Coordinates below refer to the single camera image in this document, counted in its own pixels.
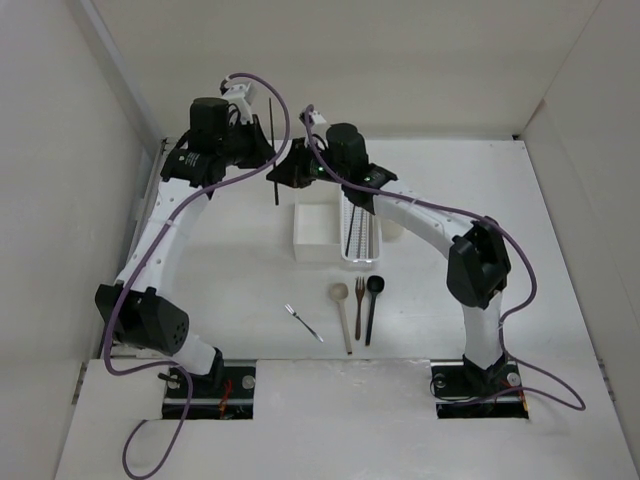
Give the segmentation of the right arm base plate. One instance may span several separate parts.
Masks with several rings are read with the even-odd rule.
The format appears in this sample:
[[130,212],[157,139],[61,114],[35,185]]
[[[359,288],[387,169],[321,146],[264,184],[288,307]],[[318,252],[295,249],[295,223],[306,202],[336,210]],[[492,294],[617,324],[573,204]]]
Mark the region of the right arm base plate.
[[528,419],[518,366],[509,362],[491,379],[462,360],[431,363],[430,392],[438,419]]

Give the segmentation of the metal chopstick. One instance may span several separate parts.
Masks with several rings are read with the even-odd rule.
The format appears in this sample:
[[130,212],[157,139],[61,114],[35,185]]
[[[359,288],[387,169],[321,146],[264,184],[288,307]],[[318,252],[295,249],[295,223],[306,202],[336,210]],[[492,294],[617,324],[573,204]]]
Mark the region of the metal chopstick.
[[366,210],[362,210],[361,226],[360,226],[360,247],[359,247],[359,254],[362,259],[368,259],[370,257],[370,242],[371,242],[371,215]]

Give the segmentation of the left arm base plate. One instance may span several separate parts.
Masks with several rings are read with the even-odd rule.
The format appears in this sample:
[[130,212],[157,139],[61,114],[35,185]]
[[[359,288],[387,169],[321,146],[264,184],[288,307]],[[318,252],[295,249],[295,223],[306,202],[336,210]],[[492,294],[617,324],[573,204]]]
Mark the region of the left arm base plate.
[[[193,394],[187,420],[251,420],[254,414],[257,362],[226,361],[221,383],[213,386],[193,376]],[[174,367],[159,373],[165,382],[161,407],[163,420],[179,420],[187,398],[187,382]]]

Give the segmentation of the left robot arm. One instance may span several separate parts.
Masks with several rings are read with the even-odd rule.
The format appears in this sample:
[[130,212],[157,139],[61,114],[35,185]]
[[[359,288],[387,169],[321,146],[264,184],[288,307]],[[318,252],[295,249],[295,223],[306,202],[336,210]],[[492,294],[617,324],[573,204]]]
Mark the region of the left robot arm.
[[179,260],[196,222],[230,166],[254,169],[275,154],[251,103],[240,94],[200,97],[190,128],[166,156],[156,200],[138,244],[111,285],[95,295],[113,340],[153,350],[189,372],[201,396],[223,387],[222,354],[191,333],[188,314],[170,299]]

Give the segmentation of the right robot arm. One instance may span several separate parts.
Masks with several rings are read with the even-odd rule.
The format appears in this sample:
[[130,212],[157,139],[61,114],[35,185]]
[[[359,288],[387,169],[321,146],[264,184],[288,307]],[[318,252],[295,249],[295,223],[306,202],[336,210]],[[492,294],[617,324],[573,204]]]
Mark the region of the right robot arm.
[[463,381],[470,391],[487,393],[498,384],[506,363],[498,327],[511,264],[499,231],[487,217],[471,220],[419,206],[416,193],[394,173],[370,162],[355,126],[331,126],[325,142],[325,148],[318,149],[303,138],[293,140],[268,180],[294,189],[316,180],[336,182],[352,204],[400,225],[439,251],[447,261],[446,286],[463,309]]

